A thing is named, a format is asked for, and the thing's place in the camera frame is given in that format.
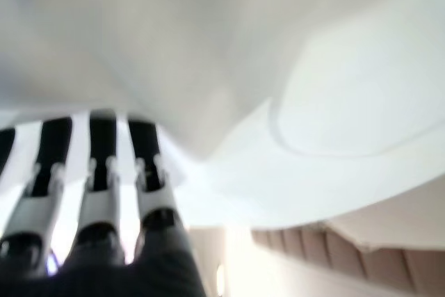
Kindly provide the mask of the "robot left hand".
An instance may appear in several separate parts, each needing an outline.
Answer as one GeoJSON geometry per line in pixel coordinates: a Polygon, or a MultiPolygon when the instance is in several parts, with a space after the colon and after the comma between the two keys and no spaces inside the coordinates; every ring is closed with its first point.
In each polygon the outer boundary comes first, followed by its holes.
{"type": "Polygon", "coordinates": [[[119,233],[117,117],[90,114],[90,157],[77,231],[54,275],[47,261],[63,196],[71,117],[42,124],[33,171],[1,236],[2,296],[204,296],[206,291],[161,160],[154,124],[128,121],[140,231],[132,263],[119,233]]]}

